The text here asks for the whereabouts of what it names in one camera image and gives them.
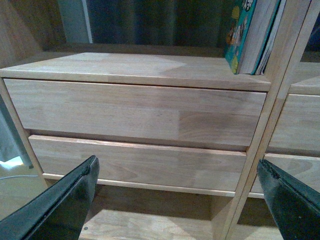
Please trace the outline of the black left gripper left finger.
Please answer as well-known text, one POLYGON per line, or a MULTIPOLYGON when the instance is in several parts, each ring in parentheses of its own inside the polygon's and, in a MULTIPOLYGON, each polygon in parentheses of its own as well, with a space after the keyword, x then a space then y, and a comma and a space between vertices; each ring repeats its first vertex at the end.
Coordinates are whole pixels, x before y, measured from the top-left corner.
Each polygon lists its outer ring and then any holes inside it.
POLYGON ((99 159, 92 155, 0 222, 2 240, 77 240, 93 202, 99 159))

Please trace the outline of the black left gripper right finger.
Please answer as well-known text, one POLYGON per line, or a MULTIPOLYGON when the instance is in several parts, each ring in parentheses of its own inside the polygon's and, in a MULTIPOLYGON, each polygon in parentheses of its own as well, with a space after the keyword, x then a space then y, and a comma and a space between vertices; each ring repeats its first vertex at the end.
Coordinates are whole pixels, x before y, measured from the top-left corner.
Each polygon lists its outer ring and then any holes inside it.
POLYGON ((257 176, 264 200, 284 240, 320 238, 320 193, 266 159, 257 176))

